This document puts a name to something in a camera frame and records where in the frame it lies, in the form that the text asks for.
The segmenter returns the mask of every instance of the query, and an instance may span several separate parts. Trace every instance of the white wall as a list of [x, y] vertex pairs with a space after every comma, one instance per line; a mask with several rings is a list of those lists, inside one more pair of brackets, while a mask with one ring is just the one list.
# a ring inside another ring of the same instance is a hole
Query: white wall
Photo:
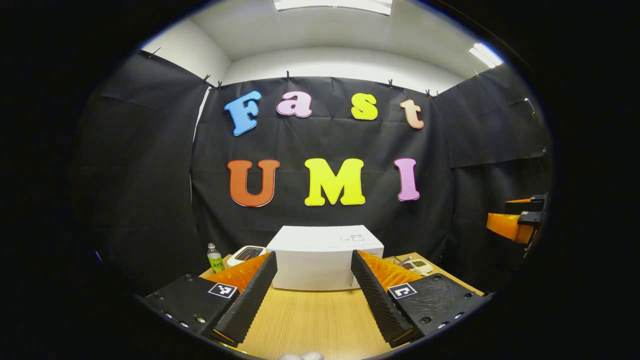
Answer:
[[223, 84], [291, 76], [333, 76], [393, 84], [424, 92], [443, 92], [463, 78], [444, 69], [379, 51], [347, 47], [309, 47], [276, 51], [234, 61]]
[[217, 84], [227, 73], [231, 60], [191, 19], [167, 29], [145, 44], [142, 49], [179, 65], [197, 76], [211, 75], [208, 82]]

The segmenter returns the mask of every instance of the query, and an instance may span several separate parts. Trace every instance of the bottle label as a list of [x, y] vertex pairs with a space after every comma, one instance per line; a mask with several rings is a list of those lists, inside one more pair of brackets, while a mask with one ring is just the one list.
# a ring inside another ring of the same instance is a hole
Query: bottle label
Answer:
[[222, 258], [209, 258], [209, 264], [211, 264], [211, 270], [213, 270], [214, 273], [221, 272], [225, 269], [225, 264], [222, 263]]

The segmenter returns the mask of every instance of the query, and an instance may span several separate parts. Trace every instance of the white box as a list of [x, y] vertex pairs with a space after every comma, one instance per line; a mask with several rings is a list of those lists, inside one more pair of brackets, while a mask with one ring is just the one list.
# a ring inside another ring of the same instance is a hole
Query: white box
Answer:
[[382, 258], [384, 245], [364, 225], [283, 226], [267, 245], [278, 272], [273, 287], [288, 290], [344, 290], [360, 286], [351, 272], [353, 250]]

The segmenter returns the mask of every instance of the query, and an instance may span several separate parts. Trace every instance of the ceiling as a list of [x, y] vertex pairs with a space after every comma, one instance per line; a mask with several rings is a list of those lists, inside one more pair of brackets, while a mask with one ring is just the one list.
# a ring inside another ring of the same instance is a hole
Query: ceiling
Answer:
[[488, 67], [468, 50], [477, 41], [413, 0], [394, 0], [391, 16], [347, 8], [276, 11], [273, 0], [225, 0], [191, 17], [232, 61], [300, 47], [354, 47], [406, 56], [463, 79]]

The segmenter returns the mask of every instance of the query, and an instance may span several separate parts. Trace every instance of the foam letter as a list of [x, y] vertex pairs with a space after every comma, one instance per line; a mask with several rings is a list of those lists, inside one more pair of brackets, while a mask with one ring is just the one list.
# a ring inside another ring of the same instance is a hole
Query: foam letter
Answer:
[[302, 91], [290, 91], [282, 96], [282, 101], [276, 106], [276, 111], [282, 115], [294, 115], [297, 117], [309, 117], [311, 115], [311, 95]]
[[400, 193], [398, 200], [411, 201], [420, 198], [420, 193], [415, 189], [415, 176], [413, 167], [415, 160], [409, 158], [401, 158], [394, 161], [394, 164], [400, 170]]
[[376, 98], [371, 94], [357, 93], [351, 98], [354, 107], [351, 108], [351, 114], [354, 118], [360, 120], [373, 120], [378, 117], [378, 109], [374, 106]]
[[246, 191], [246, 173], [251, 168], [251, 161], [229, 161], [227, 167], [231, 170], [229, 193], [231, 199], [242, 206], [264, 206], [273, 199], [276, 169], [280, 166], [277, 160], [262, 160], [258, 167], [262, 169], [262, 191], [252, 195]]
[[249, 117], [249, 114], [258, 115], [258, 105], [253, 100], [260, 100], [260, 98], [262, 98], [262, 94], [254, 90], [225, 105], [225, 110], [231, 113], [231, 118], [234, 119], [234, 124], [236, 125], [234, 135], [243, 134], [258, 124], [256, 120]]
[[424, 121], [418, 119], [418, 113], [420, 112], [420, 106], [413, 103], [413, 100], [405, 100], [400, 103], [400, 107], [404, 109], [406, 115], [406, 121], [415, 129], [422, 129], [424, 127]]
[[340, 199], [342, 205], [364, 204], [362, 187], [360, 184], [360, 169], [364, 162], [360, 159], [344, 160], [338, 175], [327, 164], [325, 159], [309, 159], [305, 161], [305, 166], [309, 168], [309, 197], [305, 199], [307, 206], [324, 205], [320, 188], [324, 189], [324, 194], [331, 205], [338, 201], [338, 196], [342, 188], [344, 195]]

